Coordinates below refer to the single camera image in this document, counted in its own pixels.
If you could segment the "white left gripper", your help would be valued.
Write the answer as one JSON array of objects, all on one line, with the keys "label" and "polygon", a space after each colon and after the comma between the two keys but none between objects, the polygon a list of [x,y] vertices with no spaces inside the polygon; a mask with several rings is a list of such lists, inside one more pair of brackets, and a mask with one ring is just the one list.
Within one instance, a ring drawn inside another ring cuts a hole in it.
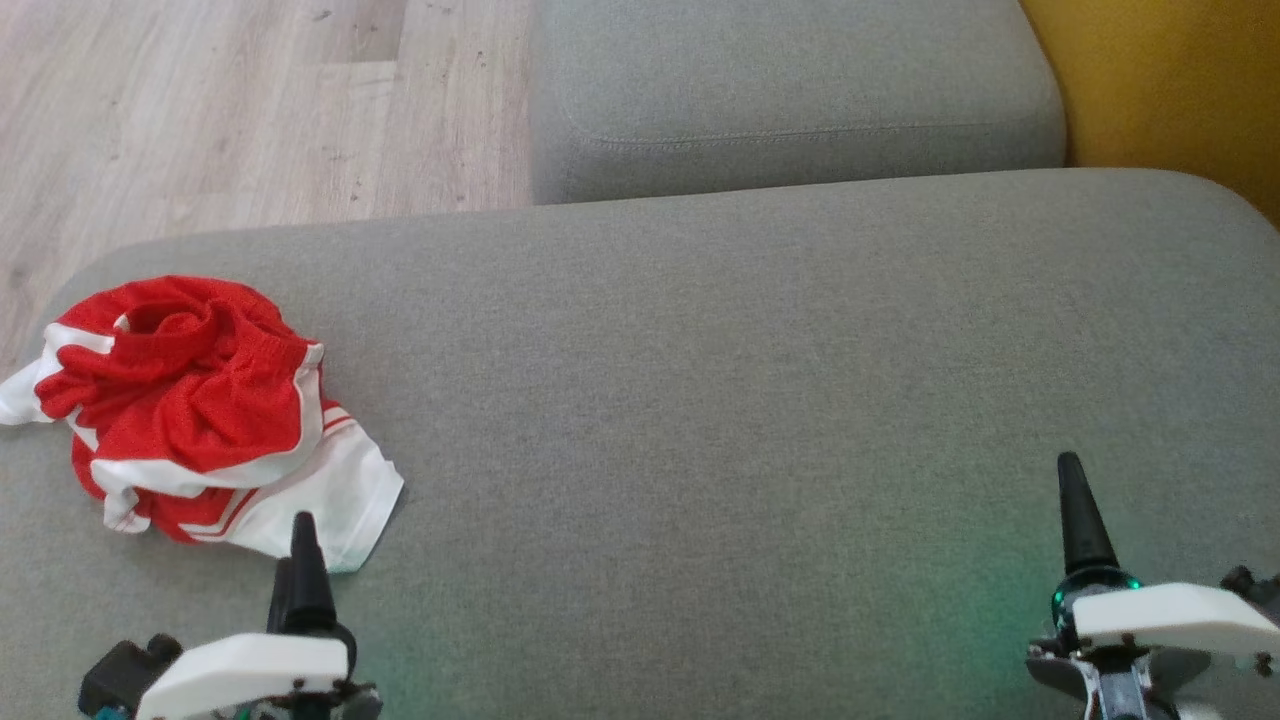
[{"label": "white left gripper", "polygon": [[[284,625],[306,634],[275,634]],[[266,633],[183,652],[143,692],[134,720],[381,720],[376,685],[355,680],[356,650],[337,625],[314,515],[298,512],[291,557],[275,565]]]}]

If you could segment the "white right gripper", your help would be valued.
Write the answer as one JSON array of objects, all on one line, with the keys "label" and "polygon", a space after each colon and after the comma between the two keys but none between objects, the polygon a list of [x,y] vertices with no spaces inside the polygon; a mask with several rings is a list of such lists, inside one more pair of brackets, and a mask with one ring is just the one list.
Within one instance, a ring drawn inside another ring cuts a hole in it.
[{"label": "white right gripper", "polygon": [[1057,473],[1066,578],[1052,632],[1027,652],[1036,683],[1082,702],[1082,720],[1222,720],[1176,698],[1215,660],[1280,678],[1280,612],[1222,587],[1144,585],[1119,570],[1082,460],[1061,452]]}]

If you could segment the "red and white sports jersey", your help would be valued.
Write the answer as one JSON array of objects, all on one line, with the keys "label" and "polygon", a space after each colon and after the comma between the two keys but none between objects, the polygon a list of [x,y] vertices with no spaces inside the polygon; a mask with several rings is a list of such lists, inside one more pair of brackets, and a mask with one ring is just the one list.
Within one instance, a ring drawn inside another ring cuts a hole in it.
[{"label": "red and white sports jersey", "polygon": [[[36,360],[0,382],[0,425],[67,424],[44,416],[35,406],[33,383],[42,366],[44,348]],[[282,557],[289,551],[294,515],[311,512],[328,569],[358,570],[404,483],[355,418],[325,396],[323,365],[317,383],[324,402],[317,442],[287,474],[264,486],[209,487],[196,497],[129,489],[96,498],[104,525],[124,534],[157,530],[180,543],[229,543]]]}]

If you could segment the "red shorts with white waistband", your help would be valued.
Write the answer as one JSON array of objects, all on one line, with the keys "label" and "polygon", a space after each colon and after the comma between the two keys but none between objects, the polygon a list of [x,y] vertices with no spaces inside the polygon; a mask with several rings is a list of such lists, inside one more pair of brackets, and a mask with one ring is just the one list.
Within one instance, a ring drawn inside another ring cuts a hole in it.
[{"label": "red shorts with white waistband", "polygon": [[160,275],[45,328],[35,406],[72,428],[72,466],[95,498],[196,497],[270,483],[315,447],[323,357],[247,284]]}]

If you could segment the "large yellow sofa cushion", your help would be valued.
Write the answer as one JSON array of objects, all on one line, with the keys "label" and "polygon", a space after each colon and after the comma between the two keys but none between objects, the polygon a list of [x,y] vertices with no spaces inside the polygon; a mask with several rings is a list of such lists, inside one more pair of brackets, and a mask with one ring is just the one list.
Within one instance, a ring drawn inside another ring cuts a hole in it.
[{"label": "large yellow sofa cushion", "polygon": [[1073,167],[1178,170],[1280,228],[1280,0],[1020,0]]}]

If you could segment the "grey sofa cushion with seam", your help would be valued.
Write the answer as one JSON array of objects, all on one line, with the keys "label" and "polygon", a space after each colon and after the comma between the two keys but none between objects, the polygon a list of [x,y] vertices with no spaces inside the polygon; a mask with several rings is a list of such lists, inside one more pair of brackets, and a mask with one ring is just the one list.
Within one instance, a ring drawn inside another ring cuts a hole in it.
[{"label": "grey sofa cushion with seam", "polygon": [[1019,0],[536,0],[538,204],[1062,167]]}]

